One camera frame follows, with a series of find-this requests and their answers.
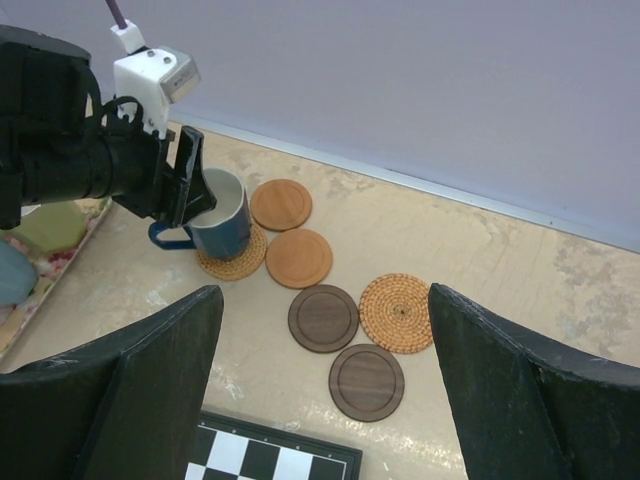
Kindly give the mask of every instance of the woven coaster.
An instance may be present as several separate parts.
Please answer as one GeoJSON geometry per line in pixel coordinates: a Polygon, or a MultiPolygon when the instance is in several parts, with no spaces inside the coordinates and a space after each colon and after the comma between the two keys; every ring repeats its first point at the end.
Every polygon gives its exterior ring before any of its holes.
{"type": "Polygon", "coordinates": [[[247,249],[230,260],[212,258],[196,250],[196,259],[200,267],[212,277],[226,282],[240,280],[255,272],[264,261],[267,253],[267,236],[255,223],[251,225],[251,239],[247,249]]]}
{"type": "Polygon", "coordinates": [[[376,278],[360,298],[360,323],[374,343],[393,353],[416,353],[433,343],[428,285],[411,275],[376,278]]]}

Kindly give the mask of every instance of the marbled surface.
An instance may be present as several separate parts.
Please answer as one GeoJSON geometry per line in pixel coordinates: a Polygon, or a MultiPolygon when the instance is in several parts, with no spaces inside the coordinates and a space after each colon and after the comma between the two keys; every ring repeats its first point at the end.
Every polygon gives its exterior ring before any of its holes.
{"type": "MultiPolygon", "coordinates": [[[[378,275],[410,273],[569,345],[640,366],[636,254],[214,134],[205,156],[207,165],[241,175],[250,192],[272,178],[303,183],[314,199],[305,227],[333,248],[326,282],[356,300],[378,275]]],[[[407,387],[391,417],[352,421],[327,387],[337,354],[307,352],[288,331],[297,291],[278,286],[264,265],[240,282],[217,282],[193,252],[155,248],[148,224],[112,209],[3,371],[220,284],[226,309],[205,408],[362,448],[364,480],[465,478],[433,347],[396,356],[407,387]]],[[[362,331],[354,340],[361,342],[368,342],[362,331]]]]}

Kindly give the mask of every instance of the round coaster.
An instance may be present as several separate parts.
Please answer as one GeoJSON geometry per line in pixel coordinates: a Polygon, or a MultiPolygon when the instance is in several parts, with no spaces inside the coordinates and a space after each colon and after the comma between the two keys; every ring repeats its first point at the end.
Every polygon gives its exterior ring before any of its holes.
{"type": "Polygon", "coordinates": [[[342,413],[361,422],[376,422],[400,405],[404,374],[389,352],[376,345],[355,345],[333,362],[329,390],[342,413]]]}
{"type": "Polygon", "coordinates": [[[376,278],[360,298],[364,331],[390,352],[424,350],[433,343],[428,294],[427,284],[411,275],[391,273],[376,278]]]}
{"type": "Polygon", "coordinates": [[[262,264],[267,252],[267,236],[255,223],[251,225],[251,239],[247,249],[230,260],[212,258],[196,250],[200,267],[209,275],[227,282],[240,280],[255,272],[262,264]]]}
{"type": "Polygon", "coordinates": [[[335,352],[358,331],[358,307],[344,290],[316,285],[300,292],[291,303],[289,330],[307,350],[335,352]]]}
{"type": "Polygon", "coordinates": [[[251,196],[251,213],[264,228],[283,232],[306,222],[312,204],[311,195],[298,182],[271,180],[260,185],[251,196]]]}
{"type": "Polygon", "coordinates": [[[333,253],[318,233],[295,228],[273,239],[267,249],[267,270],[280,285],[307,288],[329,274],[333,253]]]}

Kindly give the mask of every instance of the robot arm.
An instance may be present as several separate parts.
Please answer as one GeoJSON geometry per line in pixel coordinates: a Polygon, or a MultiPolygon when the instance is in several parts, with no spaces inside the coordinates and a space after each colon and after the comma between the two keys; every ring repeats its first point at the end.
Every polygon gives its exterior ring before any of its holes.
{"type": "Polygon", "coordinates": [[[169,106],[199,82],[193,59],[149,49],[135,24],[118,23],[112,31],[128,55],[114,64],[116,96],[104,105],[89,53],[0,26],[0,229],[20,224],[22,206],[80,198],[110,196],[169,227],[215,208],[201,132],[183,127],[174,166],[167,162],[169,106]]]}

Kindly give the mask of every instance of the mug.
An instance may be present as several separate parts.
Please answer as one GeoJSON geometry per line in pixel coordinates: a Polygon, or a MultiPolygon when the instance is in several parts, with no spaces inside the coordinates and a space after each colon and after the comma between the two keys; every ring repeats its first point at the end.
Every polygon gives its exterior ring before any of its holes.
{"type": "Polygon", "coordinates": [[[184,230],[187,240],[158,238],[168,227],[160,222],[149,226],[149,239],[163,250],[198,249],[210,257],[228,260],[249,246],[251,213],[247,189],[237,175],[221,168],[206,168],[202,175],[218,203],[216,208],[193,218],[184,230]]]}
{"type": "Polygon", "coordinates": [[[37,281],[38,274],[29,259],[0,240],[0,307],[24,302],[37,281]]]}

